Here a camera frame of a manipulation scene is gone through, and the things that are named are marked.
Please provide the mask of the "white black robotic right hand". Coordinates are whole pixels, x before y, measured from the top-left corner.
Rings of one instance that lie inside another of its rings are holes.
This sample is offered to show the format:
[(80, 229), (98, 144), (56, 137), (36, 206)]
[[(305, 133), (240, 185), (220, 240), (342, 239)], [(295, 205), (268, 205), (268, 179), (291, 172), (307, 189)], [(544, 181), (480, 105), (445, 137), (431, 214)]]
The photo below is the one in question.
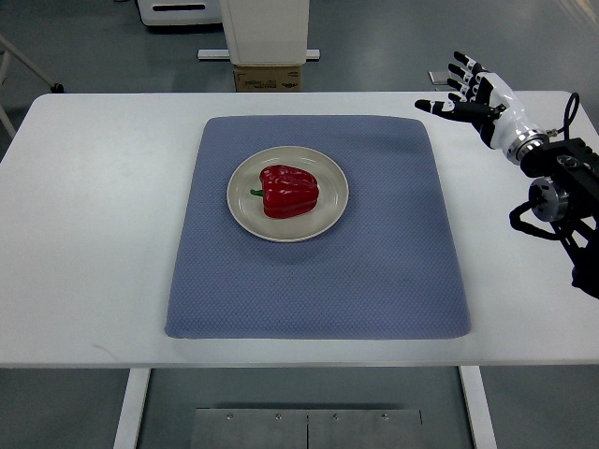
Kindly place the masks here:
[(454, 58), (447, 80), (454, 91), (442, 101), (418, 99), (417, 109), (471, 124), (485, 145), (510, 157), (528, 144), (548, 142), (548, 134), (528, 118), (522, 102), (499, 75), (459, 51)]

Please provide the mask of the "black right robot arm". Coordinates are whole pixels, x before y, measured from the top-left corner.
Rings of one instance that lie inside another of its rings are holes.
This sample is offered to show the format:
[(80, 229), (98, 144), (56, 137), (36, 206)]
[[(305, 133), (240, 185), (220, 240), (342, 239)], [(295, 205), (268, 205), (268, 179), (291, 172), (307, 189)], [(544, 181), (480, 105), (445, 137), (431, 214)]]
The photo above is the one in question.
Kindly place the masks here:
[(570, 137), (580, 99), (570, 95), (562, 127), (520, 132), (506, 157), (533, 180), (528, 199), (509, 213), (513, 229), (561, 243), (573, 263), (572, 285), (598, 297), (598, 154)]

